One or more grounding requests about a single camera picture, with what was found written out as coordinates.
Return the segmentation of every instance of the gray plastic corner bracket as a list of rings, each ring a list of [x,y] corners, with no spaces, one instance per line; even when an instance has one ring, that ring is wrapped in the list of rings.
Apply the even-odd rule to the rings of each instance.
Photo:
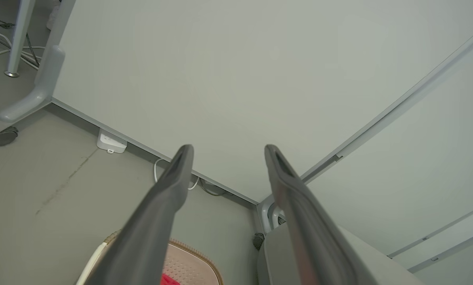
[[[48,57],[41,62],[44,70],[34,89],[24,99],[0,111],[0,132],[50,103],[65,56],[59,46],[52,46]]]

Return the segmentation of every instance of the red cloth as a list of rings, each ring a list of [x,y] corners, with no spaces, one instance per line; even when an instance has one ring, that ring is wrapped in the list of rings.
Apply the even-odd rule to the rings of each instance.
[[[169,277],[168,275],[163,274],[161,277],[161,285],[180,285],[180,283],[173,280],[173,278]]]

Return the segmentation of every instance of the white panel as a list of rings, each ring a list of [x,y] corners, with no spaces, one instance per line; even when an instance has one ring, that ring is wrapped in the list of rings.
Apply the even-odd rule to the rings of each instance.
[[[385,254],[473,210],[473,50],[418,96],[309,184],[338,224]]]
[[[395,256],[393,260],[403,267],[410,269],[426,260],[435,258],[471,238],[473,238],[473,215],[412,249]]]
[[[276,144],[302,174],[473,34],[473,0],[78,0],[54,97],[261,201]]]
[[[426,285],[473,285],[473,245],[415,273]]]

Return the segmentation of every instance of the black caster wheel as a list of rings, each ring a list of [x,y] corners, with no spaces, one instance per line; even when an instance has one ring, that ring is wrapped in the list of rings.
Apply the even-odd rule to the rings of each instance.
[[[10,144],[18,136],[18,130],[15,127],[5,128],[0,132],[0,146]]]
[[[257,250],[261,248],[263,242],[265,241],[265,236],[262,233],[255,233],[254,238],[252,239],[252,244],[256,247]]]

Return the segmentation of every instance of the white power adapter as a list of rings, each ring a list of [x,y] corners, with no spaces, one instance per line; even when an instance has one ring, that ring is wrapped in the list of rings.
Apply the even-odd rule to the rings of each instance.
[[[96,145],[108,153],[123,153],[128,142],[100,128]]]

